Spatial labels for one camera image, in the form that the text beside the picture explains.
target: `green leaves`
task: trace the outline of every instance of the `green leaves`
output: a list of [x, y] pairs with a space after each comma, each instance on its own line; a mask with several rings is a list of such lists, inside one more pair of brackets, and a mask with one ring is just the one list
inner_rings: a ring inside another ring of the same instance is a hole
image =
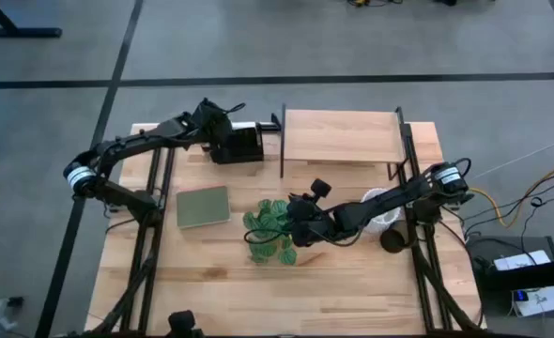
[[[274, 238], [279, 232], [287, 230], [287, 202], [283, 200], [270, 201], [268, 199], [258, 202], [258, 216], [252, 212], [246, 212], [243, 215], [243, 224], [248, 230], [252, 230], [253, 238], [263, 239]], [[267, 263], [269, 257], [277, 254], [279, 250], [279, 260], [286, 265], [295, 265], [298, 256], [292, 247], [292, 239], [288, 236], [280, 235], [277, 239], [269, 243], [253, 244], [250, 243], [250, 259], [255, 263]]]
[[279, 261], [286, 265], [296, 264], [296, 257], [298, 254], [292, 248], [287, 248], [279, 253]]

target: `wooden table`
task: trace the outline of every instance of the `wooden table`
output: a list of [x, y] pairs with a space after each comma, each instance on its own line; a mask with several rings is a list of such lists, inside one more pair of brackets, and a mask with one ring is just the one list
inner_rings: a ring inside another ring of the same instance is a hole
[[[411, 125], [422, 170], [442, 161], [435, 125]], [[132, 131], [154, 126], [133, 125]], [[241, 217], [246, 211], [257, 212], [257, 201], [308, 192], [316, 177], [333, 187], [319, 203], [322, 207], [359, 200], [370, 188], [396, 184], [387, 179], [385, 164], [374, 163], [286, 162], [287, 175], [279, 179], [279, 136], [266, 135], [264, 141], [264, 162], [216, 165], [198, 146], [177, 152], [147, 333], [165, 334], [167, 317], [188, 309], [207, 335], [423, 333], [410, 250], [386, 253], [377, 237], [363, 234], [349, 248], [327, 243], [297, 248], [296, 267], [283, 266], [276, 258], [267, 265], [249, 259]], [[143, 189], [150, 161], [151, 153], [126, 160], [120, 184]], [[176, 191], [213, 184], [228, 187], [231, 221], [179, 231]], [[111, 223], [130, 217], [125, 212]], [[452, 215], [444, 220], [460, 234]], [[108, 234], [87, 329], [100, 322], [125, 289], [136, 232], [133, 223]], [[469, 317], [477, 318], [480, 301], [464, 249], [443, 227], [437, 227], [436, 243], [446, 287]], [[428, 288], [439, 321], [436, 299]], [[139, 314], [139, 301], [135, 303], [133, 313]], [[137, 318], [133, 316], [132, 327]]]

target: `green notebook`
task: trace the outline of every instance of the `green notebook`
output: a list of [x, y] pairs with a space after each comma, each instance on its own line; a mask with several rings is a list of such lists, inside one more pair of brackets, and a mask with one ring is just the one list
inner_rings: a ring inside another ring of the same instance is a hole
[[177, 192], [177, 226], [181, 229], [229, 221], [227, 187]]

